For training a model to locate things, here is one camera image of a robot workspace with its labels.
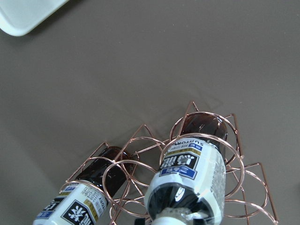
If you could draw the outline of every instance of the brown liquid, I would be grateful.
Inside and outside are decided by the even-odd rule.
[[[113,160],[120,152],[121,148],[116,146],[110,146],[105,148],[100,154],[100,157],[105,157]],[[118,160],[130,159],[129,155],[124,152]],[[99,188],[103,188],[102,177],[107,167],[111,165],[108,160],[99,158],[93,161],[87,168],[85,168],[77,177],[77,180],[87,180]],[[130,173],[133,165],[126,163],[124,164],[126,170]],[[111,168],[106,176],[105,186],[110,196],[114,196],[122,184],[126,181],[124,172],[117,166]]]
[[[189,133],[205,133],[209,135],[217,136],[223,140],[227,139],[227,127],[226,123],[220,118],[208,115],[208,114],[191,114],[188,115],[184,121],[181,135]],[[222,154],[223,159],[225,159],[225,147],[220,147],[218,141],[214,141],[207,138],[202,138],[206,142],[210,142],[218,148],[219,152]]]

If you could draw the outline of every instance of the bottle cap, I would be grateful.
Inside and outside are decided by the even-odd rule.
[[[173,217],[160,217],[155,219],[151,225],[186,225],[181,220]]]

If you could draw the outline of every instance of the dark bottle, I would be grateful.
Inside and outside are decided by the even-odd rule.
[[[113,160],[121,148],[105,148],[100,157]],[[118,160],[130,159],[126,152]],[[85,180],[103,189],[102,177],[111,162],[102,158],[94,160],[75,180]],[[125,164],[126,170],[132,171],[132,164]],[[106,176],[105,186],[113,196],[126,181],[124,172],[117,166],[110,169]],[[33,225],[94,225],[107,207],[105,196],[96,188],[82,183],[67,185],[52,202],[38,214]]]
[[[181,135],[206,133],[226,139],[226,124],[218,117],[187,116]],[[152,225],[218,225],[224,212],[225,163],[218,142],[208,138],[179,138],[145,195]]]

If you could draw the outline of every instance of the blue label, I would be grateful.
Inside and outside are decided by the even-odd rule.
[[[53,213],[54,211],[49,211],[49,212],[42,211],[37,215],[37,219],[48,219]]]
[[[198,149],[199,151],[202,150],[202,147],[200,145],[195,144],[195,143],[190,143],[188,146],[189,147],[194,147],[194,148]]]
[[[64,191],[73,191],[76,187],[67,187]]]
[[[194,179],[196,176],[196,171],[188,168],[185,165],[164,168],[160,171],[160,176],[168,175],[171,173],[179,173],[180,175],[189,177],[191,179]]]

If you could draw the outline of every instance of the white label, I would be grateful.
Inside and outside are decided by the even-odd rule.
[[[145,205],[152,191],[166,183],[179,183],[194,190],[210,204],[215,224],[224,211],[225,165],[222,155],[212,144],[197,138],[182,138],[166,152],[145,195]]]
[[[96,188],[72,183],[40,212],[33,225],[94,225],[106,210],[106,199]]]

